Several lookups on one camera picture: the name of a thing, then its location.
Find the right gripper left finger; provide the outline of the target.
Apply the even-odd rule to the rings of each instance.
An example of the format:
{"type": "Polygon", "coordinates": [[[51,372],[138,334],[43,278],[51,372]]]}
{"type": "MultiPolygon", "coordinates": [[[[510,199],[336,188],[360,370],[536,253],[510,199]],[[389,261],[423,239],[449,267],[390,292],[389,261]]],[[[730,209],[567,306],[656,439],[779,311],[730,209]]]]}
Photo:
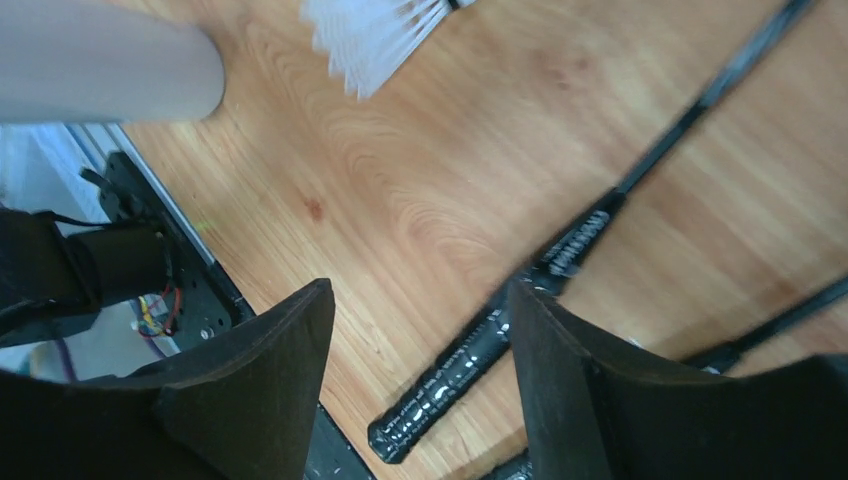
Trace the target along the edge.
{"type": "Polygon", "coordinates": [[[5,479],[299,479],[331,343],[331,282],[125,377],[1,376],[5,479]]]}

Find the white shuttlecock tube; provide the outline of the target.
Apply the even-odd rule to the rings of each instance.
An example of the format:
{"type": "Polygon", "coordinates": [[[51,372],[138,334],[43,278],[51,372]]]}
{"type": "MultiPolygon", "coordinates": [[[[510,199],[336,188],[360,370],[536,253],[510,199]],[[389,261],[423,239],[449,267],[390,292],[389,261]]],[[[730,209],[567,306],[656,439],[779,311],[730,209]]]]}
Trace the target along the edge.
{"type": "Polygon", "coordinates": [[[202,119],[225,67],[200,28],[101,1],[1,4],[4,123],[202,119]]]}

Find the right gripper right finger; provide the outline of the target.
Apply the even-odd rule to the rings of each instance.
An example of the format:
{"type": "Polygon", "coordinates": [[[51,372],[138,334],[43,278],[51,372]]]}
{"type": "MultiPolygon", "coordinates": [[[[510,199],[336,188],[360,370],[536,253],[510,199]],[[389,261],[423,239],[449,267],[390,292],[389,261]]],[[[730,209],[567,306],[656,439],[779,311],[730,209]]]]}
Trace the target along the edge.
{"type": "Polygon", "coordinates": [[[847,358],[733,378],[641,349],[514,282],[511,343],[537,479],[843,479],[847,358]]]}

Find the white shuttlecock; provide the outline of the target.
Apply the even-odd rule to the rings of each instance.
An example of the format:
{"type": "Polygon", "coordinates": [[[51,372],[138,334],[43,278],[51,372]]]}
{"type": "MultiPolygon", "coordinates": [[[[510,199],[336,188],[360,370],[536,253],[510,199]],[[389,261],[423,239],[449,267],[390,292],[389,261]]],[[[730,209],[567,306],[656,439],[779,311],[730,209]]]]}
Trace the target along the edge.
{"type": "Polygon", "coordinates": [[[359,100],[373,96],[452,13],[474,0],[303,1],[300,18],[328,73],[359,100]]]}

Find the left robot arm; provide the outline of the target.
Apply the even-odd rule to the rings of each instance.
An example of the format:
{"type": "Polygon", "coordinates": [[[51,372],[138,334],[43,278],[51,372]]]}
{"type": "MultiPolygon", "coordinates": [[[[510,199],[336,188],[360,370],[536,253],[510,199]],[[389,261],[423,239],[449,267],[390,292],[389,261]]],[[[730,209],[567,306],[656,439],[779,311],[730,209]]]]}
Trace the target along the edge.
{"type": "Polygon", "coordinates": [[[166,232],[138,215],[110,223],[1,210],[1,345],[74,335],[103,308],[173,277],[166,232]]]}

